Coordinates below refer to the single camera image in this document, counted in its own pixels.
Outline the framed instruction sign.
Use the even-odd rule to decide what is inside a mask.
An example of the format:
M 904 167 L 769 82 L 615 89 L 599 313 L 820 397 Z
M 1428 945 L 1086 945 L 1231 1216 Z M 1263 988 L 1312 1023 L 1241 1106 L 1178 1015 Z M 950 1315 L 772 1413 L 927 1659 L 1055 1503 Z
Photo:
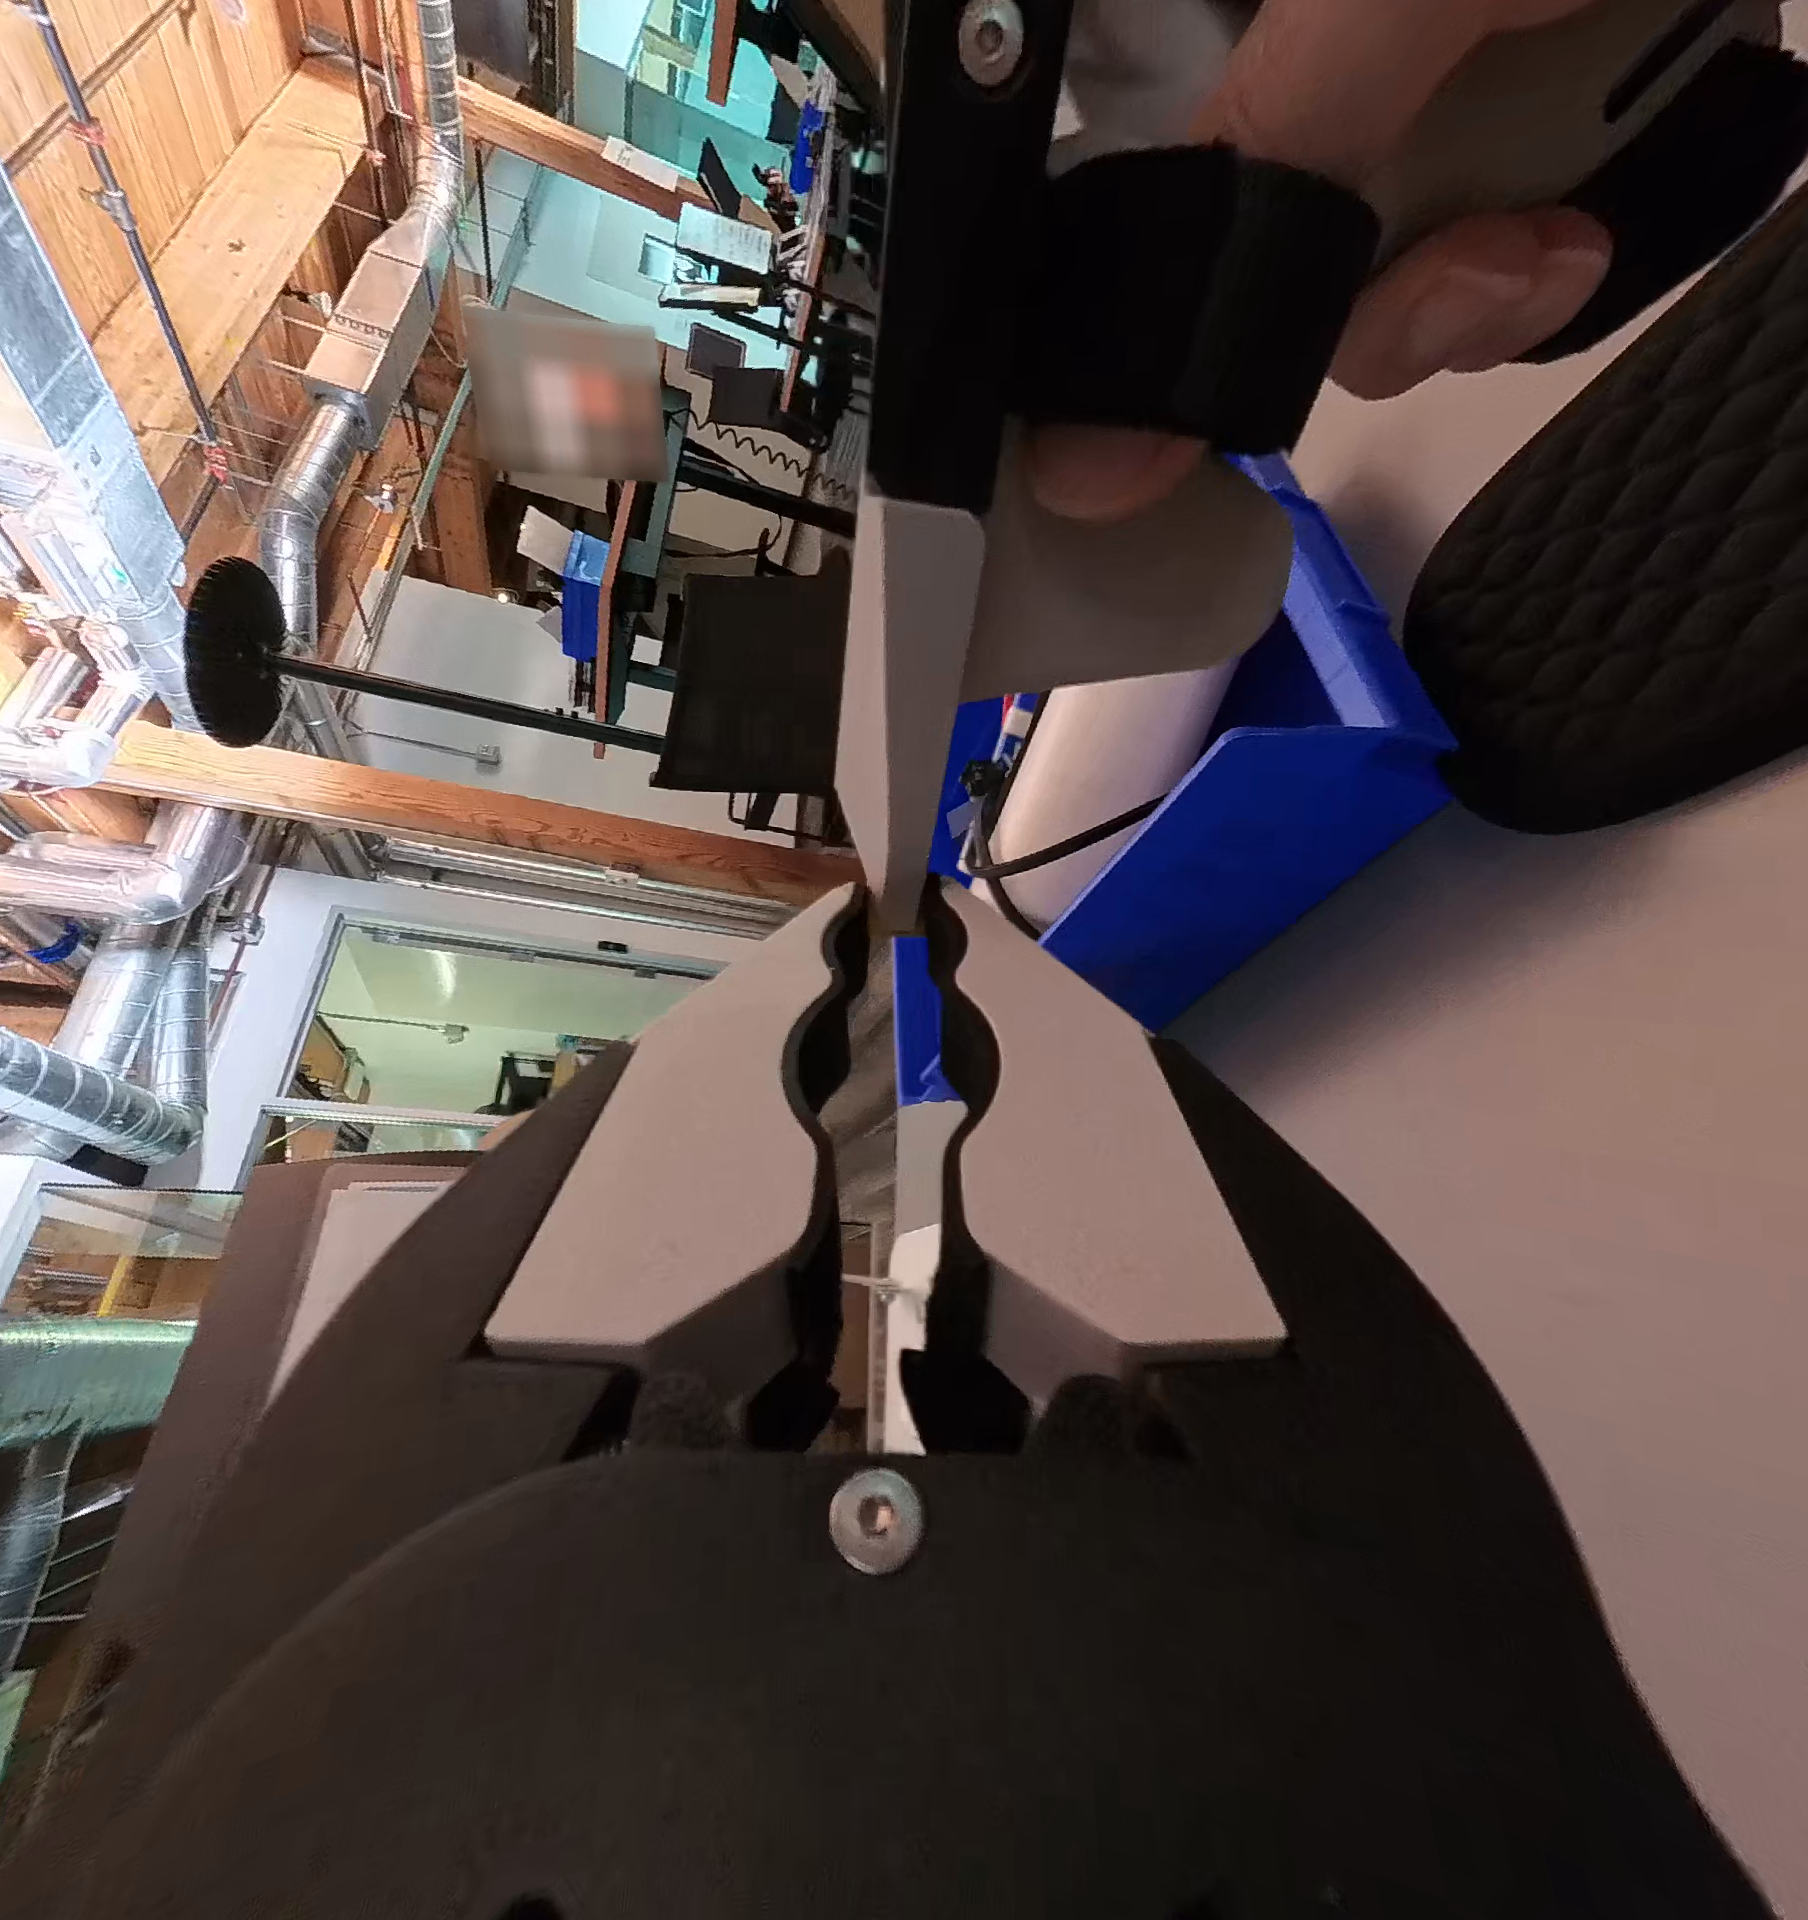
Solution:
M 634 1051 L 477 1153 L 252 1176 L 86 1618 L 106 1683 L 216 1692 L 392 1542 L 559 1458 L 604 1372 L 547 1386 L 486 1325 Z

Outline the silver round air duct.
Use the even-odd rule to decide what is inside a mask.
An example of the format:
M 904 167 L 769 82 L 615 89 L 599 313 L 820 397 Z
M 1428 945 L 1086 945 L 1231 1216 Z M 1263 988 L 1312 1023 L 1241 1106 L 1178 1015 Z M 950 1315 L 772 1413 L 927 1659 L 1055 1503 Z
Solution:
M 414 6 L 423 57 L 414 182 L 399 219 L 363 254 L 302 373 L 311 410 L 256 521 L 258 564 L 290 643 L 320 640 L 318 534 L 351 463 L 384 440 L 423 353 L 451 261 L 464 192 L 453 6 Z

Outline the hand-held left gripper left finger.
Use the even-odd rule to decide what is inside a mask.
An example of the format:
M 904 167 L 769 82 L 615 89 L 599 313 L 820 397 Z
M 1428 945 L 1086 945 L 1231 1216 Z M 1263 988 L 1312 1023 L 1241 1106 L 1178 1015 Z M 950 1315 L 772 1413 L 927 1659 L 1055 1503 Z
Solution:
M 836 1150 L 866 891 L 846 883 L 651 1019 L 486 1325 L 508 1360 L 685 1375 L 746 1432 L 823 1432 L 844 1335 Z

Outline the green flexible duct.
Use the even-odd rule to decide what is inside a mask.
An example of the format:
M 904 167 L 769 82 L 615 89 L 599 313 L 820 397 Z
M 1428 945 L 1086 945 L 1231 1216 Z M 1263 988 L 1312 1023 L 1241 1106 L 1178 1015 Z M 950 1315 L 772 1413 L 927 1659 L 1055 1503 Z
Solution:
M 194 1318 L 0 1315 L 0 1453 L 155 1427 Z

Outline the interior glass window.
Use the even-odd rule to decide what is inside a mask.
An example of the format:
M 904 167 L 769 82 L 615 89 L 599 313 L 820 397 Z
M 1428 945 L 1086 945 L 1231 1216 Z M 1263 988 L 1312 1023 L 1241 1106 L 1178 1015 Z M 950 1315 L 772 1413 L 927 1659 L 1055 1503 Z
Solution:
M 233 986 L 200 1174 L 240 1182 L 283 1099 L 477 1115 L 500 1101 L 506 1057 L 630 1038 L 746 947 L 574 908 L 281 876 L 256 940 L 219 947 Z

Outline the black quilted wrist rest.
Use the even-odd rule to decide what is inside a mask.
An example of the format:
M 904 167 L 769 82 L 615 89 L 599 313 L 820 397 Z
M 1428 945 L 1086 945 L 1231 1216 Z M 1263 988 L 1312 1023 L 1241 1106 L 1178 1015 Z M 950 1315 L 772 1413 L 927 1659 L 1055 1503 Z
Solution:
M 1403 651 L 1476 817 L 1646 817 L 1808 747 L 1808 179 L 1426 556 Z

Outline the blue storage bin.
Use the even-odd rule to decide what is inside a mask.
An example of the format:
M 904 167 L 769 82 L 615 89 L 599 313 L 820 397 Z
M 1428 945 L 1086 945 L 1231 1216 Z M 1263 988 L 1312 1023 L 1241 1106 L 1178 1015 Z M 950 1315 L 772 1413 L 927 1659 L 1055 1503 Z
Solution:
M 1451 734 L 1390 615 L 1279 453 L 1238 463 L 1292 526 L 1292 570 L 1236 675 L 1203 754 L 1131 845 L 1041 933 L 1041 947 L 1149 1029 L 1165 1029 L 1357 874 L 1445 793 Z M 966 878 L 965 761 L 1005 761 L 1004 696 L 960 708 L 929 866 Z

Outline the black zip tie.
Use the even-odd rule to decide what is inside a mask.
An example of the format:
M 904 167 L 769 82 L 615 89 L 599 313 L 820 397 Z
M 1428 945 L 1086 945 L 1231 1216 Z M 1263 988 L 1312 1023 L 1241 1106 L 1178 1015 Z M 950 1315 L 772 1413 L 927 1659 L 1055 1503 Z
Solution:
M 1012 901 L 1005 881 L 1055 866 L 1067 858 L 1099 847 L 1117 835 L 1143 827 L 1155 813 L 1155 807 L 1165 803 L 1167 796 L 1134 803 L 1096 827 L 1081 828 L 1051 845 L 1004 859 L 991 854 L 989 831 L 1001 813 L 1010 781 L 1012 769 L 1005 761 L 986 758 L 965 761 L 962 784 L 972 807 L 965 828 L 960 870 L 965 878 L 984 884 L 988 901 L 1017 933 L 1038 943 L 1041 930 Z

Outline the blue shelf bin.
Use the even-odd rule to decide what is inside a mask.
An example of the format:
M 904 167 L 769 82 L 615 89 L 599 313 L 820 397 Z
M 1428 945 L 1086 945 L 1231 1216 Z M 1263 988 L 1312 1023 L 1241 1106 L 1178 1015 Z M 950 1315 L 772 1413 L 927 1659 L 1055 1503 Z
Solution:
M 618 569 L 616 543 L 573 530 L 561 570 L 559 643 L 569 659 L 596 659 L 601 614 Z

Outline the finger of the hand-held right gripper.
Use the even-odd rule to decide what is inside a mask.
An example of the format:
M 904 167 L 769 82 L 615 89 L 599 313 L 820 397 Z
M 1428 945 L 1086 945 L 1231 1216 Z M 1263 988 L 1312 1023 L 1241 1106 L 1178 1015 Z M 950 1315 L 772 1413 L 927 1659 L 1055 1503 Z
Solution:
M 984 559 L 984 526 L 962 509 L 858 502 L 839 803 L 875 922 L 918 918 Z

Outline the black fabric panel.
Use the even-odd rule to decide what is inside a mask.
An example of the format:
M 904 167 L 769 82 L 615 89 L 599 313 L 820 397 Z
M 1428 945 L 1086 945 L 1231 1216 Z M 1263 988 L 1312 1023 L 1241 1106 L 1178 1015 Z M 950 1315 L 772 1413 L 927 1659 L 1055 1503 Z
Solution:
M 778 803 L 836 800 L 849 567 L 688 579 L 676 685 L 651 784 L 724 796 L 726 817 L 775 831 Z

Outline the silver rectangular air duct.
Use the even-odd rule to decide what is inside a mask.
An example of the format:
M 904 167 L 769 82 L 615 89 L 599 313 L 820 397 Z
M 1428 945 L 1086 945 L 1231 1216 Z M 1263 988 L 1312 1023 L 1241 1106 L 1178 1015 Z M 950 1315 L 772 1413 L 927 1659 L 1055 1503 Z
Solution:
M 0 163 L 0 533 L 51 609 L 116 628 L 178 731 L 184 545 Z

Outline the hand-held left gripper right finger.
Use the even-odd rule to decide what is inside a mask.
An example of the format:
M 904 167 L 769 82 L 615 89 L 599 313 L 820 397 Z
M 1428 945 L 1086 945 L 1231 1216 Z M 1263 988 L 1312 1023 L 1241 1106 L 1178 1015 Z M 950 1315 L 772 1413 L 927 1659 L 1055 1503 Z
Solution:
M 925 1446 L 1021 1446 L 1060 1389 L 1265 1360 L 1285 1327 L 1129 1013 L 962 884 L 922 904 L 940 1261 L 904 1382 Z

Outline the white sign stand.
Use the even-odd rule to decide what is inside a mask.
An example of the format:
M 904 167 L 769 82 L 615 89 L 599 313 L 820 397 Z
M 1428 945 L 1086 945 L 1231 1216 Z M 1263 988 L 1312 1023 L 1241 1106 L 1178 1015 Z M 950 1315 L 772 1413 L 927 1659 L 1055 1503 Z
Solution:
M 925 1346 L 940 1227 L 901 1232 L 877 1274 L 844 1271 L 844 1329 L 834 1366 L 844 1432 L 875 1455 L 925 1451 L 904 1362 Z

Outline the person's right hand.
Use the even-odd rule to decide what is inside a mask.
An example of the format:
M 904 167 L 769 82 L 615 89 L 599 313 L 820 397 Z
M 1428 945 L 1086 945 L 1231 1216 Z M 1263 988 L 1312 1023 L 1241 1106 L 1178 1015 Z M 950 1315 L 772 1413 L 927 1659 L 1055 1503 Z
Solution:
M 1778 3 L 1074 3 L 1012 492 L 1117 523 L 1290 451 L 1325 385 L 1583 353 L 1806 150 Z

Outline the silver insulated pipes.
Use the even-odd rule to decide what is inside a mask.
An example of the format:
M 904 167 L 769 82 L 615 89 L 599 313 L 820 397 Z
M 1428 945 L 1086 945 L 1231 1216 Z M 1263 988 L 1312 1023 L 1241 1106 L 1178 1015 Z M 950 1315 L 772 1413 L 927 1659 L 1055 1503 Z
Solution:
M 157 1165 L 200 1142 L 209 924 L 247 837 L 235 811 L 161 803 L 138 845 L 36 832 L 0 854 L 0 921 L 93 935 L 51 1042 L 0 1026 L 0 1153 Z

